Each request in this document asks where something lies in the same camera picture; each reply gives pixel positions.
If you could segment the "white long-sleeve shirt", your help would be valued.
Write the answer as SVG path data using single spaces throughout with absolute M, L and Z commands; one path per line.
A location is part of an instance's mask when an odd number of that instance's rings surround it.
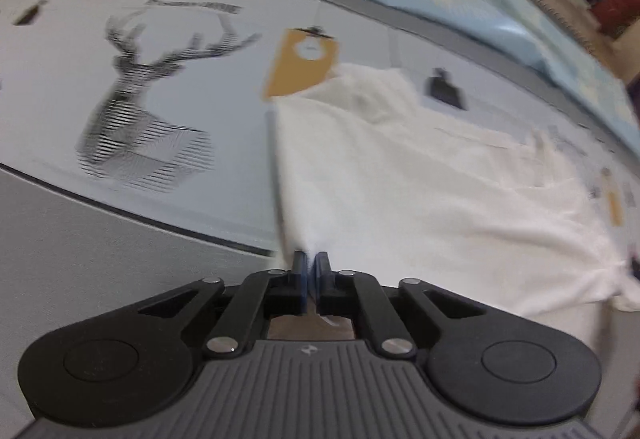
M 272 107 L 289 248 L 523 317 L 638 310 L 626 258 L 546 134 L 431 110 L 401 72 L 356 64 Z

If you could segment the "deer print bed sheet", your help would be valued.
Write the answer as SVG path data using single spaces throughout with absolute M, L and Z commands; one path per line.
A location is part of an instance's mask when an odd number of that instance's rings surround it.
M 277 246 L 267 78 L 284 36 L 406 72 L 424 106 L 548 133 L 591 189 L 639 158 L 530 69 L 366 0 L 1 0 L 1 163 L 87 204 L 253 255 Z

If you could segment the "dark red cushion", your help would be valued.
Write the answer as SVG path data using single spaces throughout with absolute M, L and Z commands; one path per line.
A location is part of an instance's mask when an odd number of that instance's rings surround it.
M 639 19 L 639 3 L 640 0 L 597 0 L 590 12 L 603 35 L 617 38 Z

